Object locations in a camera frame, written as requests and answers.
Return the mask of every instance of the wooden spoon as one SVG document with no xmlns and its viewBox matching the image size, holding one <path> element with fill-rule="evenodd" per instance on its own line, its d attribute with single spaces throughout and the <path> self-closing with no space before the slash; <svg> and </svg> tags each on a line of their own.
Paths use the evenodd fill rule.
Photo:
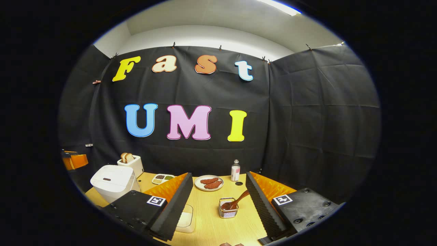
<svg viewBox="0 0 437 246">
<path fill-rule="evenodd" d="M 222 206 L 221 206 L 222 210 L 233 210 L 233 209 L 236 209 L 237 208 L 237 203 L 241 199 L 243 199 L 245 196 L 247 196 L 247 195 L 249 195 L 249 191 L 248 190 L 243 192 L 243 194 L 241 194 L 241 196 L 237 200 L 235 200 L 233 202 L 223 203 Z"/>
</svg>

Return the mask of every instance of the blue letter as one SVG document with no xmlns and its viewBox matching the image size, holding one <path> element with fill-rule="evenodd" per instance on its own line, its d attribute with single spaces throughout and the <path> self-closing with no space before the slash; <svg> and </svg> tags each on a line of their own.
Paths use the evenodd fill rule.
<svg viewBox="0 0 437 246">
<path fill-rule="evenodd" d="M 146 127 L 143 129 L 138 128 L 136 125 L 136 113 L 139 109 L 137 104 L 129 104 L 125 106 L 126 111 L 126 126 L 128 132 L 135 137 L 147 137 L 152 134 L 155 129 L 155 109 L 158 105 L 154 103 L 147 103 L 143 107 L 146 110 Z"/>
<path fill-rule="evenodd" d="M 246 61 L 236 62 L 235 66 L 238 66 L 238 75 L 240 78 L 246 81 L 251 81 L 253 79 L 253 76 L 248 73 L 248 70 L 252 70 L 252 66 L 247 65 Z"/>
</svg>

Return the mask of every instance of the ceiling light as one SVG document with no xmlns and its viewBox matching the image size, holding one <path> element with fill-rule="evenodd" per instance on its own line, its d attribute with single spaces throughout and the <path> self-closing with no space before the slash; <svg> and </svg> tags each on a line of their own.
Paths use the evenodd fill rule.
<svg viewBox="0 0 437 246">
<path fill-rule="evenodd" d="M 290 8 L 289 6 L 286 6 L 286 5 L 280 4 L 278 2 L 272 1 L 272 0 L 258 0 L 258 1 L 259 2 L 263 2 L 265 4 L 268 4 L 268 5 L 272 6 L 272 7 L 275 7 L 277 9 L 281 10 L 282 12 L 287 13 L 287 14 L 289 14 L 291 16 L 295 16 L 297 14 L 300 14 L 299 11 L 297 11 L 297 10 L 295 10 L 293 8 Z"/>
</svg>

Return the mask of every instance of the sausage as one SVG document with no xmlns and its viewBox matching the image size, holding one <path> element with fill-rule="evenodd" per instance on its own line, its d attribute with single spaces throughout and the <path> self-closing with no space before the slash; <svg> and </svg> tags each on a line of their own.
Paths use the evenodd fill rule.
<svg viewBox="0 0 437 246">
<path fill-rule="evenodd" d="M 210 183 L 204 186 L 205 189 L 215 189 L 218 188 L 222 184 L 221 181 L 216 181 L 214 183 Z"/>
<path fill-rule="evenodd" d="M 219 178 L 213 178 L 213 179 L 202 179 L 200 182 L 202 184 L 211 184 L 214 183 L 215 181 L 217 181 Z"/>
</svg>

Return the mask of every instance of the metal basket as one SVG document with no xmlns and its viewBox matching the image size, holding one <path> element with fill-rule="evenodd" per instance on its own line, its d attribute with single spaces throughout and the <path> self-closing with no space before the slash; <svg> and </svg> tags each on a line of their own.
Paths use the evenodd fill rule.
<svg viewBox="0 0 437 246">
<path fill-rule="evenodd" d="M 221 218 L 226 219 L 226 218 L 233 218 L 235 217 L 235 215 L 238 212 L 238 204 L 237 204 L 237 208 L 236 209 L 232 209 L 232 210 L 222 210 L 222 205 L 223 203 L 227 203 L 227 202 L 233 202 L 235 201 L 235 198 L 233 197 L 225 197 L 225 198 L 220 198 L 220 200 L 218 201 L 218 214 L 220 215 Z"/>
</svg>

